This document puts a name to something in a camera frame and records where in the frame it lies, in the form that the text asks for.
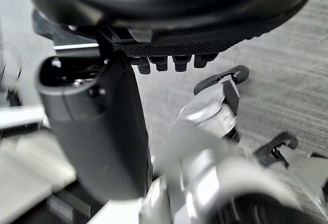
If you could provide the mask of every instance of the floor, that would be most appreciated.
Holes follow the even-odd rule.
[[[29,0],[0,0],[6,80],[16,83],[22,66],[17,88],[25,104],[39,103],[35,71],[43,58],[54,54],[49,40],[33,34],[31,12]],[[328,155],[328,0],[310,0],[283,26],[235,45],[205,69],[189,65],[187,72],[176,73],[171,63],[167,72],[152,66],[151,75],[136,74],[152,152],[160,151],[194,85],[238,64],[251,69],[249,80],[239,86],[242,145],[252,151],[288,130],[296,134],[301,149]]]

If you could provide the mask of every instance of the black plastic housing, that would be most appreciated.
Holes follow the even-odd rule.
[[[151,164],[131,65],[123,54],[114,53],[93,80],[79,84],[69,79],[76,73],[74,65],[71,71],[62,71],[53,66],[54,60],[48,58],[41,65],[37,90],[51,130],[80,182],[102,202],[144,196]]]

